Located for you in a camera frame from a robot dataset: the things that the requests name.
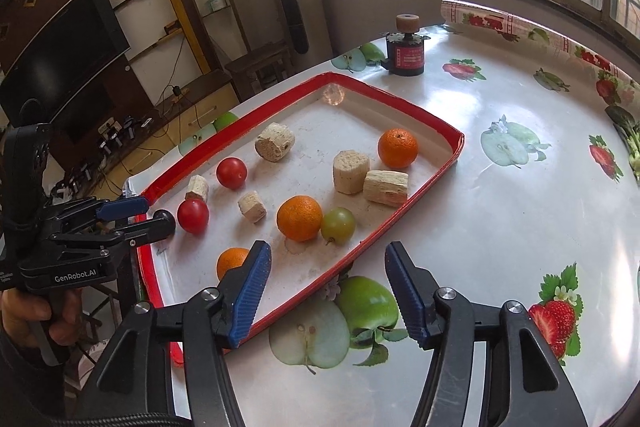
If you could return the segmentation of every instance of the green tomato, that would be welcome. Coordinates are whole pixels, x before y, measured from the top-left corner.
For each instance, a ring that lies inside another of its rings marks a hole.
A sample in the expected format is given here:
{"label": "green tomato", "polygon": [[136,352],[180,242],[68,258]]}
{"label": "green tomato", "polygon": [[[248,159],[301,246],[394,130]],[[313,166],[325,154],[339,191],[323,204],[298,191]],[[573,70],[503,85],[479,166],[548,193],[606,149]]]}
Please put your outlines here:
{"label": "green tomato", "polygon": [[335,298],[347,320],[349,332],[393,329],[399,317],[396,299],[382,284],[368,277],[355,275],[340,282],[340,293]]}
{"label": "green tomato", "polygon": [[342,206],[337,206],[324,214],[320,226],[322,237],[329,243],[338,245],[344,245],[350,240],[355,230],[356,218],[353,217],[350,210]]}

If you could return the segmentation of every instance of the wooden cabinet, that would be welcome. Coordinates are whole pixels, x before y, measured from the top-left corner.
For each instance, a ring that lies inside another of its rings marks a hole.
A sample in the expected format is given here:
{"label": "wooden cabinet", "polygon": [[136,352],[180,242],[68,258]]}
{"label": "wooden cabinet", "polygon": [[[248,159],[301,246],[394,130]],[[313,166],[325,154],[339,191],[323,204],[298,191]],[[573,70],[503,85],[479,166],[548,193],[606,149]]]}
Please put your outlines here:
{"label": "wooden cabinet", "polygon": [[213,122],[236,105],[238,99],[231,84],[226,84],[195,105],[191,105],[180,117],[174,118],[168,126],[162,127],[155,136],[149,137],[140,147],[123,158],[122,162],[107,174],[109,182],[102,179],[92,195],[97,198],[116,199],[129,176],[148,169],[171,149],[180,145],[181,140],[185,140],[201,126]]}
{"label": "wooden cabinet", "polygon": [[122,165],[127,169],[127,175],[133,176],[148,169],[175,147],[168,133],[163,133],[164,130],[159,131],[157,136],[147,139],[140,147],[134,149],[131,154],[122,160]]}
{"label": "wooden cabinet", "polygon": [[176,145],[180,145],[201,127],[213,122],[236,105],[238,105],[238,98],[234,88],[231,84],[226,84],[185,110],[180,118],[174,118],[169,123],[168,135]]}

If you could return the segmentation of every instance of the wood cork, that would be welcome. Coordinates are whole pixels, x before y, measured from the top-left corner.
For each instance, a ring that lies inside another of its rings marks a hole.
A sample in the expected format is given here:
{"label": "wood cork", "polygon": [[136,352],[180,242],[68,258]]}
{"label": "wood cork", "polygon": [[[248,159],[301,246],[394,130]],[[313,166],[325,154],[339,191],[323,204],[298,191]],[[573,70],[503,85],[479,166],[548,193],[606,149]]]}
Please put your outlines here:
{"label": "wood cork", "polygon": [[420,31],[420,17],[409,13],[396,15],[396,28],[401,33],[417,33]]}

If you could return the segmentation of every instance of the strawberry print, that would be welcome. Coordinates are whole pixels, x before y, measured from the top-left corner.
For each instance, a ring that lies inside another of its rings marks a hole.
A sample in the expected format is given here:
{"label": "strawberry print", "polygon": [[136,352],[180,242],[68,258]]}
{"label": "strawberry print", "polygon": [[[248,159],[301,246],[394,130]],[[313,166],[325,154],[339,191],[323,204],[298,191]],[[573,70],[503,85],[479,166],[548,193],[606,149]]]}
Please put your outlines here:
{"label": "strawberry print", "polygon": [[549,301],[545,308],[554,316],[558,324],[558,340],[566,341],[575,326],[574,307],[567,301]]}
{"label": "strawberry print", "polygon": [[502,31],[502,21],[498,19],[491,19],[490,17],[485,17],[484,20],[486,21],[485,26],[488,28],[496,31]]}
{"label": "strawberry print", "polygon": [[609,147],[607,147],[602,136],[590,136],[589,142],[591,142],[589,151],[591,152],[593,159],[596,160],[596,163],[602,168],[609,178],[615,182],[619,182],[620,178],[624,176],[624,174],[622,170],[620,170],[620,167],[618,167],[613,153]]}
{"label": "strawberry print", "polygon": [[462,23],[484,28],[484,19],[479,15],[474,15],[473,13],[463,13]]}
{"label": "strawberry print", "polygon": [[585,49],[583,46],[575,47],[575,56],[578,58],[581,58],[585,62],[589,62],[590,64],[593,64],[594,66],[598,65],[598,61],[596,60],[596,57],[590,51],[587,51],[587,49]]}
{"label": "strawberry print", "polygon": [[545,337],[547,344],[552,345],[558,341],[558,322],[556,318],[544,306],[534,304],[529,308],[529,315]]}
{"label": "strawberry print", "polygon": [[474,80],[486,80],[486,77],[480,73],[482,68],[480,68],[480,66],[476,66],[470,58],[465,58],[463,60],[452,58],[449,61],[449,64],[443,65],[442,69],[459,80],[468,80],[469,82],[473,82]]}
{"label": "strawberry print", "polygon": [[554,355],[556,356],[556,359],[560,360],[562,359],[562,357],[564,357],[564,354],[566,352],[566,342],[562,341],[562,342],[554,342],[553,344],[550,344],[551,350],[554,352]]}
{"label": "strawberry print", "polygon": [[612,74],[609,74],[606,71],[598,72],[596,91],[607,103],[607,105],[620,103],[620,96],[618,94],[618,79]]}
{"label": "strawberry print", "polygon": [[611,62],[609,62],[606,58],[600,57],[600,55],[596,54],[596,62],[598,63],[599,68],[611,71]]}
{"label": "strawberry print", "polygon": [[577,289],[578,277],[573,263],[560,275],[544,276],[538,293],[540,302],[529,309],[530,317],[562,366],[566,365],[565,357],[580,353],[578,325],[583,305]]}

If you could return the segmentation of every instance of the tomato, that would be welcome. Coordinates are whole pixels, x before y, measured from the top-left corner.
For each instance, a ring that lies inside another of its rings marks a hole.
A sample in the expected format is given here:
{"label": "tomato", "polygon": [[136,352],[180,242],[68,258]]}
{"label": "tomato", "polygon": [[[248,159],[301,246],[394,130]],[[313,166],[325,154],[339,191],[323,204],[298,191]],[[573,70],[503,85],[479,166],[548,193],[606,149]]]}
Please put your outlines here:
{"label": "tomato", "polygon": [[238,158],[225,158],[218,164],[216,177],[220,185],[231,190],[242,187],[246,179],[246,165]]}
{"label": "tomato", "polygon": [[189,233],[200,235],[209,223],[209,207],[197,198],[184,200],[178,207],[178,223]]}

